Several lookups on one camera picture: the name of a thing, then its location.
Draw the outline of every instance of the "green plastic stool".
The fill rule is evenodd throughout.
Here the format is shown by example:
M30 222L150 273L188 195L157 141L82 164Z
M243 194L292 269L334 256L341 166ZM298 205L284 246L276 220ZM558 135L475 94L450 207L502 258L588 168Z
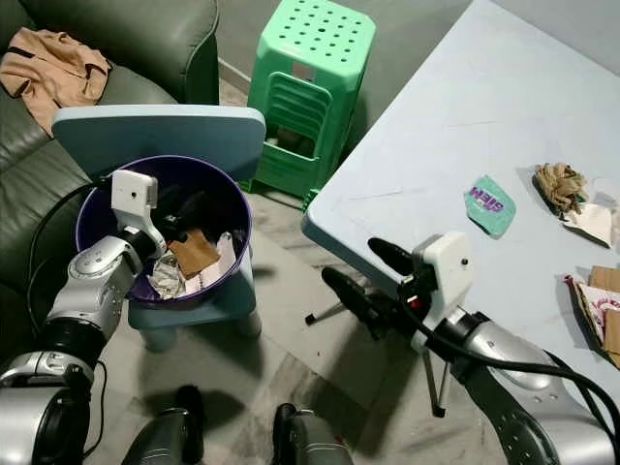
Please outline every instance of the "green plastic stool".
M367 15L333 2L280 3L261 34L248 96L267 125L254 180L303 198L307 208L340 159L374 34ZM282 130L306 150L271 143Z

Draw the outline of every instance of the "table leg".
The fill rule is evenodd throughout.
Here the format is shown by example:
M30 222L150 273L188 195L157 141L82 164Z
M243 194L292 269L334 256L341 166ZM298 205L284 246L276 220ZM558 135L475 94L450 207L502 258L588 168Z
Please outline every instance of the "table leg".
M236 332L243 337L259 337L263 329L263 323L256 308L247 317L235 321L234 326Z
M142 336L146 349L150 352L161 353L170 349L176 342L176 328L165 327L161 329L141 329L139 335Z

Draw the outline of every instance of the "green leather sofa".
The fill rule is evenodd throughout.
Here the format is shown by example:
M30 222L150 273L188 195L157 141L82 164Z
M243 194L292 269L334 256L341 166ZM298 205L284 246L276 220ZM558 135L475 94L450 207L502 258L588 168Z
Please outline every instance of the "green leather sofa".
M66 31L112 63L100 105L218 104L216 0L0 0L0 55L22 26ZM41 218L87 182L85 174L0 86L0 364L33 346L25 305L28 246ZM75 253L81 199L63 207L42 234L36 263L40 320Z

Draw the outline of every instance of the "beige cloth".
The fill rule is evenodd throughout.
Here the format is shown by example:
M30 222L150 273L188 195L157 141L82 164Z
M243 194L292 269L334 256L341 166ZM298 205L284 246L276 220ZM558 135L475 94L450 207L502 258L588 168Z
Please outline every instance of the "beige cloth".
M95 105L110 66L98 51L65 32L22 27L0 63L0 82L21 97L35 120L52 136L51 120L59 108Z

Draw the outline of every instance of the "trash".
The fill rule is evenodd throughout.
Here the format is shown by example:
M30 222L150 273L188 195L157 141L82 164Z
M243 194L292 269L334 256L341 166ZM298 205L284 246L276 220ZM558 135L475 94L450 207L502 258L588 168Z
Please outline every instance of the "trash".
M516 212L514 201L489 176L483 176L465 193L467 216L499 239L511 225Z
M593 266L588 285L593 288L620 293L620 269Z
M233 248L233 236L229 232L224 232L217 241L217 252L220 259L203 269L198 275L185 282L185 293L193 294L199 290L210 286L224 273L226 273L236 261Z
M183 276L172 250L168 250L155 262L153 274L147 275L146 279L161 298L179 297L185 292Z
M562 225L566 229L604 247L611 247L611 210L606 206L585 203L580 213L571 210L564 215L564 219Z
M593 276L590 277L591 283L593 278L595 282L601 279L601 272L598 273L598 276L594 276L593 272ZM571 289L578 309L596 336L598 346L620 369L620 293L586 286L572 276L566 276L564 281Z
M203 269L220 259L220 255L204 238L201 230L193 229L186 232L185 242L174 240L170 244L170 249L178 259L178 265L186 279L193 278Z
M588 200L583 192L586 180L566 163L538 165L534 185L553 214L562 217L570 210L581 213L579 204Z
M159 294L160 298L176 298L197 293L215 283L234 265L236 255L233 248L233 236L229 232L223 232L220 235L216 247L213 247L211 244L209 244L209 247L213 248L218 259L199 273L194 273L191 279L184 277L184 273L181 272L179 259L172 249L160 257L153 266L152 275L146 276L149 284Z

